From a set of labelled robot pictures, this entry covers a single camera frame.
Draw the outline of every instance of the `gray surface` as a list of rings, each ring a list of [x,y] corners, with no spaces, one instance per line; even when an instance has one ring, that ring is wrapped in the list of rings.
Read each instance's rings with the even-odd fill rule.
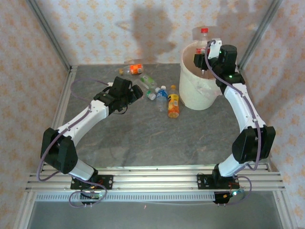
[[[238,205],[217,207],[102,202],[92,209],[36,202],[30,229],[281,229],[272,192],[254,192]]]
[[[79,66],[75,79],[91,77],[113,82],[122,65]],[[179,64],[145,65],[158,85],[179,86]],[[75,85],[78,95],[92,99],[105,86],[85,82]],[[70,97],[65,123],[81,112],[86,103]],[[124,115],[111,114],[91,129],[78,143],[79,158],[98,167],[171,166],[217,164],[231,154],[239,134],[229,102],[219,96],[204,111],[180,104],[180,115],[170,119],[156,110],[155,101],[142,98]]]

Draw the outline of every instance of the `white bucket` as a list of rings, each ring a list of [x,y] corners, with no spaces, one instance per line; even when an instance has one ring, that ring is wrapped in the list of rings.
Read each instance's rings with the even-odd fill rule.
[[[221,91],[210,72],[209,79],[202,78],[201,69],[193,62],[195,50],[196,42],[188,45],[182,52],[179,94],[186,107],[204,110],[213,104],[216,97],[221,95]]]

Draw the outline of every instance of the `patterned wallpaper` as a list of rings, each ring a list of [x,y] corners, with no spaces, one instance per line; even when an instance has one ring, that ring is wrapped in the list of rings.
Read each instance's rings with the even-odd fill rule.
[[[241,58],[272,0],[38,0],[70,64],[172,63],[207,26]]]
[[[276,129],[271,161],[281,172],[298,225],[305,228],[305,5],[284,0],[248,62],[253,102]]]
[[[25,0],[2,0],[0,15],[0,228],[10,229],[67,73]]]

